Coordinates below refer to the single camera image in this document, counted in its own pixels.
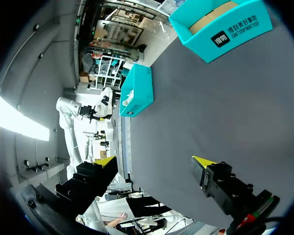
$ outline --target person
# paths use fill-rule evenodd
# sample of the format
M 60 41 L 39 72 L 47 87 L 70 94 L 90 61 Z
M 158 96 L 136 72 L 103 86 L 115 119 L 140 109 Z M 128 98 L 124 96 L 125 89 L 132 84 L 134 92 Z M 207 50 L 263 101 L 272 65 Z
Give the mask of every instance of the person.
M 160 202 L 153 197 L 121 198 L 99 201 L 97 204 L 102 220 L 110 222 L 108 226 L 111 227 L 115 227 L 126 218 L 153 216 L 171 211 L 167 206 L 160 206 Z

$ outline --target gray table surface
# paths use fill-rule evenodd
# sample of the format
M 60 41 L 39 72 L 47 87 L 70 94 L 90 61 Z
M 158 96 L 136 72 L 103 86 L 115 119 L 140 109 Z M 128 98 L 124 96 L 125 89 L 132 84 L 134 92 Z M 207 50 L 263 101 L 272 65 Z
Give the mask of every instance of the gray table surface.
M 152 65 L 154 103 L 131 119 L 135 182 L 178 212 L 227 228 L 205 198 L 192 155 L 233 166 L 245 183 L 294 200 L 294 41 L 285 26 L 206 64 L 176 39 Z

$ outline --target teal storage bin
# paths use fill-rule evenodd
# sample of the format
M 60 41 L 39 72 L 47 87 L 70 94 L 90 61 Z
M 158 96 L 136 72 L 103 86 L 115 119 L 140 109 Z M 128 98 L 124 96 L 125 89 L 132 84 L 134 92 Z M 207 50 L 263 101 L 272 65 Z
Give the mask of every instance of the teal storage bin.
M 127 105 L 123 101 L 134 90 L 134 97 Z M 135 117 L 153 102 L 151 68 L 134 64 L 121 88 L 120 116 Z
M 238 6 L 208 23 L 195 35 L 189 31 L 198 20 L 226 2 L 228 0 L 187 0 L 169 17 L 182 44 L 206 63 L 272 30 L 262 0 L 232 0 Z

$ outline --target white robotic arm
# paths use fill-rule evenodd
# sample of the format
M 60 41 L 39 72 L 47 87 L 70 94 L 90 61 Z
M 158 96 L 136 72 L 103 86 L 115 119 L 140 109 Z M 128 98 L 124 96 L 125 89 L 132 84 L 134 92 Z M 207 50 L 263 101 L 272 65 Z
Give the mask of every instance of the white robotic arm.
M 76 137 L 74 133 L 74 119 L 78 116 L 99 120 L 100 118 L 109 118 L 112 115 L 113 91 L 105 88 L 100 94 L 99 103 L 95 108 L 83 107 L 80 103 L 60 97 L 56 103 L 56 109 L 59 111 L 59 124 L 64 130 L 65 141 L 70 155 L 70 164 L 67 166 L 68 180 L 77 173 L 76 167 L 82 163 Z M 101 219 L 100 211 L 96 201 L 90 205 L 84 214 L 86 226 L 94 230 L 107 233 L 104 223 Z

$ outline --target cardboard box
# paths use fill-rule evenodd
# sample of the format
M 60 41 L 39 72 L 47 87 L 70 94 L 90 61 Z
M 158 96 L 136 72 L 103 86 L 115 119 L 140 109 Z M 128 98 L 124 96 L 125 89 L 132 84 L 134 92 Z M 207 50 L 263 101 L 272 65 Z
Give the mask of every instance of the cardboard box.
M 107 151 L 100 151 L 100 158 L 107 158 Z
M 89 82 L 88 73 L 86 73 L 84 71 L 80 72 L 79 79 L 81 82 Z
M 206 15 L 209 19 L 212 21 L 218 18 L 219 16 L 223 15 L 225 12 L 231 10 L 232 8 L 238 6 L 237 3 L 233 1 L 228 1 L 225 4 L 222 4 L 221 6 L 214 9 L 212 12 L 210 12 L 208 15 Z
M 194 35 L 198 31 L 200 31 L 202 28 L 204 28 L 207 24 L 209 24 L 212 20 L 208 18 L 207 16 L 204 16 L 199 21 L 197 21 L 195 24 L 190 27 L 190 32 Z

